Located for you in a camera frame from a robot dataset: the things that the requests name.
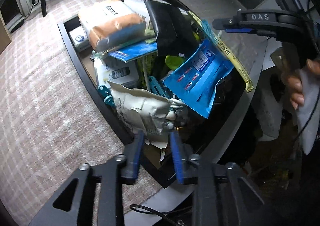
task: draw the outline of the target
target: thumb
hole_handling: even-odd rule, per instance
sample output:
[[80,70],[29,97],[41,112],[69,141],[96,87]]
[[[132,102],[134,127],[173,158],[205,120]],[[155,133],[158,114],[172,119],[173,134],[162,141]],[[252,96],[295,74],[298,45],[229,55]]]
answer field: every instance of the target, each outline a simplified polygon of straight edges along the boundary
[[312,61],[310,59],[307,59],[307,66],[311,72],[313,72],[316,75],[320,75],[320,63],[319,61]]

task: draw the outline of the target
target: blue round logo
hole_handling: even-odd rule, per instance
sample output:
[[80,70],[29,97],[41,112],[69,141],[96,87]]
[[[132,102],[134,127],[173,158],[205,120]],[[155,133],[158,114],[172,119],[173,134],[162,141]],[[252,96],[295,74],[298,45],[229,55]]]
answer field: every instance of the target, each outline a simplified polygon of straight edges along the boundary
[[79,36],[76,37],[76,41],[77,42],[81,42],[83,40],[84,40],[84,36],[79,35]]
[[212,56],[212,52],[211,52],[210,50],[207,50],[206,55],[207,55],[208,57],[211,57],[211,56]]

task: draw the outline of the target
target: human hand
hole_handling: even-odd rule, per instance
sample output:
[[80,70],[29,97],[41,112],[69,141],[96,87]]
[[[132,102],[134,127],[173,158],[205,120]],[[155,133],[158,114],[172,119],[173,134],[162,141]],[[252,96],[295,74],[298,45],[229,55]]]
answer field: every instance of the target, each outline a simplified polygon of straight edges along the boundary
[[[312,61],[307,60],[308,69],[315,75],[320,75],[320,60]],[[295,74],[281,75],[283,83],[289,88],[290,102],[294,109],[298,109],[299,106],[304,105],[304,96],[302,94],[302,83],[300,77]]]

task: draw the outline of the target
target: metal bolt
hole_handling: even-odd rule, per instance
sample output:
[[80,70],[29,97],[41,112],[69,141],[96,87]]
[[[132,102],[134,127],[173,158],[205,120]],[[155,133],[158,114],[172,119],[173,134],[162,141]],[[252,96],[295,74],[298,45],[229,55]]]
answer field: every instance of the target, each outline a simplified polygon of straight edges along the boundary
[[90,165],[87,163],[82,163],[78,166],[78,168],[82,171],[88,170],[90,168]]
[[125,155],[124,154],[120,154],[116,156],[116,161],[123,161],[125,160]]
[[189,159],[192,160],[192,161],[199,160],[200,159],[200,155],[192,154],[192,155],[189,156]]

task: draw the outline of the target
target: drawer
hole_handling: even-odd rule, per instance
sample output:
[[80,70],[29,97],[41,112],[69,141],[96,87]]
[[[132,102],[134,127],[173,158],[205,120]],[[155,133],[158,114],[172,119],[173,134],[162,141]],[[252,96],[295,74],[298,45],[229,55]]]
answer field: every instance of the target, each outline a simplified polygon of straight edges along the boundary
[[[188,11],[189,8],[178,0],[164,0],[175,7]],[[123,122],[118,118],[116,112],[103,102],[97,91],[95,80],[95,71],[93,62],[90,60],[92,48],[87,48],[79,53],[74,49],[68,33],[79,27],[80,22],[78,16],[58,24],[62,39],[67,48],[69,56],[79,74],[84,86],[92,97],[96,106],[100,110],[103,117],[114,130],[123,144],[129,144],[133,140],[132,133],[125,127]],[[224,122],[227,120],[238,100],[240,99],[245,83],[237,70],[234,68],[226,77],[228,80],[228,90],[223,89],[224,100],[214,105],[208,119],[203,118],[202,122],[192,126],[189,131],[180,131],[185,143],[193,147],[195,153],[200,154],[206,146],[213,140]],[[217,87],[217,95],[222,91],[222,86]],[[141,157],[141,165],[150,173],[150,175],[164,188],[168,187],[175,180],[174,167],[170,148],[166,150],[166,156],[163,161],[159,162],[160,150],[153,145],[144,144]]]

